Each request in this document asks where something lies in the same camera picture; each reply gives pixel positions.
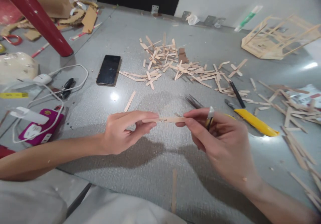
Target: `white wall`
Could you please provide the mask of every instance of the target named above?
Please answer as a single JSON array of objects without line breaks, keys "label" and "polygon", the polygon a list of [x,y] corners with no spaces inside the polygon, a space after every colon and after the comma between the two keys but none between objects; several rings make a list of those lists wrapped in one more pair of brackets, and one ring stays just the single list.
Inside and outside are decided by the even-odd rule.
[{"label": "white wall", "polygon": [[175,16],[181,17],[184,11],[191,11],[201,21],[208,15],[225,17],[223,25],[237,27],[256,5],[262,5],[263,9],[244,29],[253,29],[269,15],[296,14],[312,24],[321,23],[321,0],[179,0]]}]

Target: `charging cable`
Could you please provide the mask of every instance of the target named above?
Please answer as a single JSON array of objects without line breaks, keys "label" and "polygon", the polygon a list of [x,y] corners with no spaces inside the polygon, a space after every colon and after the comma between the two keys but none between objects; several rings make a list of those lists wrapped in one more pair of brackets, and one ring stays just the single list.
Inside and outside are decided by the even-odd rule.
[{"label": "charging cable", "polygon": [[[56,71],[54,71],[54,72],[51,72],[51,73],[49,73],[48,75],[49,75],[49,76],[53,76],[54,74],[58,73],[59,71],[65,69],[65,68],[76,67],[76,66],[80,66],[80,67],[82,67],[82,68],[86,71],[86,77],[84,78],[84,80],[83,80],[78,86],[69,88],[68,90],[73,90],[73,89],[76,89],[76,88],[81,88],[81,87],[84,85],[84,83],[86,82],[86,80],[87,80],[87,78],[88,78],[88,75],[89,75],[88,70],[87,70],[83,65],[75,64],[75,65],[71,65],[71,66],[66,66],[66,67],[60,68],[60,69],[58,69],[58,70],[56,70]],[[39,101],[39,100],[44,99],[44,98],[46,98],[46,97],[48,97],[48,96],[51,96],[51,95],[53,95],[56,99],[58,99],[58,100],[61,102],[61,108],[60,108],[59,111],[58,111],[58,115],[57,115],[55,121],[53,122],[53,124],[52,124],[49,128],[47,128],[46,130],[41,131],[40,133],[38,133],[38,134],[36,134],[36,135],[33,135],[33,136],[29,137],[29,138],[27,138],[27,139],[24,139],[24,140],[21,140],[21,141],[16,141],[16,140],[15,140],[15,129],[16,129],[16,126],[19,124],[19,122],[20,122],[20,120],[21,120],[21,119],[19,119],[19,120],[13,125],[13,128],[12,128],[12,141],[13,141],[14,143],[22,143],[22,142],[25,142],[26,140],[33,139],[34,137],[37,137],[37,136],[39,136],[39,135],[47,132],[49,129],[51,129],[51,128],[57,123],[58,118],[59,118],[59,115],[61,114],[61,112],[62,112],[62,110],[63,110],[63,108],[64,108],[64,102],[56,95],[56,93],[58,93],[58,92],[60,92],[60,91],[53,92],[47,85],[45,85],[45,84],[43,84],[43,83],[41,83],[41,82],[34,82],[34,81],[28,81],[28,80],[27,80],[26,82],[30,82],[30,83],[33,83],[33,84],[37,84],[37,85],[44,86],[44,87],[47,88],[47,89],[49,90],[49,92],[50,92],[50,94],[47,94],[47,95],[45,95],[44,97],[41,97],[41,98],[38,98],[38,99],[35,99],[35,100],[29,102],[27,108],[30,106],[31,103],[33,103],[33,102],[35,102],[35,101]],[[12,86],[10,86],[10,87],[7,87],[7,88],[5,88],[2,92],[6,91],[6,90],[9,89],[9,88],[12,88],[12,87],[14,87],[14,86],[17,86],[17,85],[19,85],[19,84],[21,84],[21,83],[16,83],[16,84],[14,84],[14,85],[12,85]]]}]

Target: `pink box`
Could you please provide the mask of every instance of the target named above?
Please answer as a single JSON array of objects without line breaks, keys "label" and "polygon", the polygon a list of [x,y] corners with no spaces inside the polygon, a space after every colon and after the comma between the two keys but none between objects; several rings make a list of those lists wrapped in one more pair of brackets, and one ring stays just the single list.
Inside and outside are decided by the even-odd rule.
[{"label": "pink box", "polygon": [[[43,125],[37,124],[34,122],[30,123],[27,126],[27,128],[18,136],[19,139],[21,139],[21,140],[28,139],[29,137],[31,137],[35,134],[38,134],[38,133],[44,131],[45,129],[49,128],[54,123],[54,121],[58,115],[58,112],[55,110],[44,108],[40,111],[40,114],[47,116],[49,118],[49,120]],[[50,139],[51,135],[55,132],[58,124],[60,123],[60,121],[63,117],[64,117],[64,115],[60,114],[57,122],[55,123],[55,125],[51,129],[42,133],[41,135],[38,135],[32,139],[27,140],[26,142],[33,145],[33,146],[47,143],[48,140]]]}]

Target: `gray table surface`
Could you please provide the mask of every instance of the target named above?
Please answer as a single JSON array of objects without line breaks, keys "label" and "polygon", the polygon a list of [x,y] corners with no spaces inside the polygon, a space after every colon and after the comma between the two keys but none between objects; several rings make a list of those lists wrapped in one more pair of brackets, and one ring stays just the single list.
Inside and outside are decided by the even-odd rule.
[{"label": "gray table surface", "polygon": [[[248,58],[241,71],[243,76],[235,75],[232,80],[239,90],[250,90],[248,98],[255,101],[262,100],[253,91],[250,77],[266,84],[285,84],[294,88],[313,84],[321,89],[321,82],[318,81],[321,67],[303,68],[313,62],[305,50],[300,50],[297,56],[290,55],[281,61],[260,60],[240,48],[241,39],[247,32],[236,33],[227,27],[193,27],[178,18],[174,18],[176,22],[173,22],[162,17],[154,18],[148,12],[141,15],[140,10],[123,7],[113,9],[110,5],[101,5],[105,8],[102,9],[97,22],[102,21],[103,24],[91,35],[83,36],[71,43],[74,55],[62,58],[52,47],[48,47],[36,57],[42,73],[73,64],[82,64],[89,71],[83,88],[73,92],[65,102],[69,109],[68,114],[59,131],[53,136],[54,139],[103,132],[107,116],[123,112],[133,90],[136,91],[136,95],[130,111],[155,111],[162,117],[174,116],[174,113],[183,114],[192,109],[184,101],[184,95],[190,93],[201,100],[203,105],[211,105],[217,111],[237,117],[224,103],[227,96],[214,91],[214,81],[207,81],[207,84],[213,86],[212,89],[190,82],[186,77],[174,81],[175,72],[171,69],[154,82],[154,91],[144,83],[134,82],[122,75],[118,76],[115,87],[97,86],[95,80],[106,54],[121,56],[121,71],[145,73],[146,69],[142,68],[142,63],[148,55],[142,50],[139,38],[146,42],[146,35],[156,42],[162,40],[163,33],[166,32],[168,44],[172,38],[178,47],[186,44],[185,50],[189,60],[201,61],[200,65],[208,64],[208,69],[212,69],[213,63],[217,66],[224,61],[239,64],[244,58]],[[63,35],[69,39],[78,32],[81,30],[64,32]],[[44,44],[43,38],[35,43],[24,41],[19,47],[14,50],[11,47],[9,50],[31,55]],[[229,73],[230,70],[228,65],[224,66],[225,73]],[[84,76],[85,73],[80,67],[67,69],[54,79],[52,85],[61,86],[70,77],[74,77],[79,83]],[[259,83],[256,85],[258,93],[265,97],[272,95],[270,90]],[[111,96],[118,96],[118,99],[112,100]],[[56,105],[58,102],[51,99],[34,106],[33,110],[53,108]],[[250,112],[256,107],[257,105],[247,104],[247,110]],[[276,130],[280,130],[284,123],[284,116],[275,109],[260,111],[258,117]],[[294,135],[317,162],[320,162],[320,126],[314,123],[302,125],[309,133],[297,131]],[[19,131],[25,126],[26,123],[21,122]],[[263,179],[314,208],[303,188],[288,171],[294,172],[315,193],[317,188],[308,172],[299,167],[282,136],[262,137],[250,126],[248,129],[255,164]],[[11,129],[4,133],[0,143],[14,150],[25,148],[25,145],[12,144]],[[166,210],[170,210],[171,207],[174,168],[178,170],[177,214],[180,217],[195,223],[210,223],[213,220],[227,223],[268,222],[250,201],[227,185],[210,168],[204,153],[198,151],[192,143],[189,131],[186,128],[176,128],[173,124],[158,124],[150,134],[118,156],[92,156],[59,167],[99,186],[149,200]],[[320,165],[315,168],[321,171]]]}]

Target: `black smartphone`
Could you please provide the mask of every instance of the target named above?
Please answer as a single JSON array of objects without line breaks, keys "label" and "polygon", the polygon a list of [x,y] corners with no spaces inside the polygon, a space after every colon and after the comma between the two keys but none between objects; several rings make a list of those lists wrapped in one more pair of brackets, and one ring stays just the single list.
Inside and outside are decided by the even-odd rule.
[{"label": "black smartphone", "polygon": [[120,56],[106,55],[101,64],[96,84],[115,86],[120,60]]}]

